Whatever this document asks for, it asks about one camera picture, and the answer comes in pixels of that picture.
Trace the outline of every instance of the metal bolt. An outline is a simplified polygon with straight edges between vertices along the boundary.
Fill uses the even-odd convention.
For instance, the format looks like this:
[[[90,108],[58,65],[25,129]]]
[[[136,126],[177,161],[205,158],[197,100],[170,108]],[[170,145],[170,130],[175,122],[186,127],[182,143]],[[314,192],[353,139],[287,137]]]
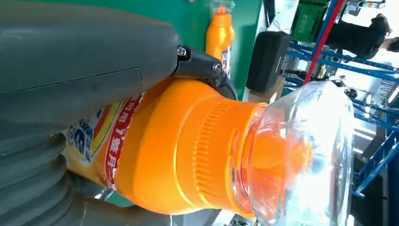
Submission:
[[[185,57],[187,55],[187,51],[185,48],[179,46],[179,48],[177,48],[177,54],[181,57]]]
[[[214,64],[213,65],[213,71],[215,73],[220,73],[222,71],[222,65],[220,63]]]

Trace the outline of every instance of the black clothing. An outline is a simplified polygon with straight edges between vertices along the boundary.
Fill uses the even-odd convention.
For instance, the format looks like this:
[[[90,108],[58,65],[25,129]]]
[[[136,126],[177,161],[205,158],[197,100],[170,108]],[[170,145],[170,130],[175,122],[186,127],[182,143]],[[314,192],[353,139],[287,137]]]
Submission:
[[[373,58],[389,32],[389,26],[384,17],[373,18],[369,27],[363,27],[346,22],[335,24],[326,45],[341,48],[356,54],[363,59]]]

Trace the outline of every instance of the blue shelving frame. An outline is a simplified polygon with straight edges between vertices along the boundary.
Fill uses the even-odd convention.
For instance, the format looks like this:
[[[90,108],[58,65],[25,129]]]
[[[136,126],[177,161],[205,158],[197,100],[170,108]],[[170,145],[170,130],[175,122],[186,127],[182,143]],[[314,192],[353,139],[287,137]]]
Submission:
[[[296,57],[302,60],[310,61],[312,59],[312,48],[308,46],[303,46],[294,42],[290,43],[290,50],[287,51],[287,55],[291,57]],[[323,50],[322,55],[330,56],[346,61],[352,61],[363,65],[368,65],[375,67],[376,69],[364,69],[354,66],[349,66],[345,64],[338,63],[336,61],[327,60],[324,58],[319,58],[318,63],[322,65],[329,65],[335,68],[342,68],[344,70],[349,70],[361,74],[365,74],[368,76],[376,77],[379,79],[392,81],[395,83],[399,83],[399,69],[384,65],[381,63],[364,60],[357,57],[346,56],[342,54],[337,54],[331,50]],[[286,85],[284,86],[285,93],[289,93],[292,90],[295,90],[298,87],[303,85],[303,81],[298,78],[287,77],[286,78]],[[364,168],[360,172],[356,172],[354,174],[354,181],[353,181],[353,191],[352,193],[359,197],[364,197],[362,191],[370,184],[370,182],[386,167],[391,163],[392,160],[397,159],[396,156],[399,152],[399,128],[394,124],[394,122],[382,120],[376,115],[368,114],[369,117],[366,117],[365,107],[370,107],[377,111],[383,112],[387,115],[396,115],[399,118],[399,109],[386,107],[383,105],[377,105],[374,103],[367,104],[365,101],[360,101],[357,99],[352,99],[354,108],[358,109],[363,113],[355,113],[355,117],[366,121],[368,123],[372,123],[379,127],[383,127],[389,131],[389,135],[387,136],[386,140],[382,143],[382,145],[378,148],[375,154],[368,160]]]

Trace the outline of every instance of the red pole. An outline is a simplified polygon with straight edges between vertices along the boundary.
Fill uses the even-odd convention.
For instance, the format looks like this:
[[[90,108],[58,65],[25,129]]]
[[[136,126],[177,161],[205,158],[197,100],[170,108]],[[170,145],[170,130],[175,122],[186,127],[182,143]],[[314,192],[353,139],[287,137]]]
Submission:
[[[328,21],[326,31],[324,32],[323,36],[321,37],[320,44],[315,47],[317,49],[316,49],[316,52],[315,52],[315,54],[313,56],[313,59],[312,59],[312,62],[311,62],[311,66],[309,67],[308,73],[306,74],[305,82],[303,84],[306,84],[306,83],[308,83],[310,81],[311,74],[312,74],[312,72],[314,70],[314,67],[316,66],[317,60],[318,60],[318,58],[319,58],[319,56],[321,54],[323,46],[324,46],[324,44],[327,41],[328,35],[330,34],[331,29],[334,26],[335,19],[336,19],[337,15],[338,15],[338,13],[339,13],[339,11],[341,9],[341,6],[343,5],[344,2],[345,2],[344,0],[338,0],[337,5],[334,8],[333,14],[331,15],[331,18]]]

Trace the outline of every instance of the person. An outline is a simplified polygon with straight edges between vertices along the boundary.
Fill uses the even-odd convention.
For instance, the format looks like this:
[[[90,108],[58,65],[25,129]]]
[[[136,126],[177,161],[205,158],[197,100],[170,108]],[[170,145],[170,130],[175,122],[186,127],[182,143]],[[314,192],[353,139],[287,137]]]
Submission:
[[[392,30],[383,14],[371,20],[369,27],[340,22],[335,24],[326,45],[345,49],[363,59],[373,58],[381,49],[399,52],[399,37],[386,39]]]

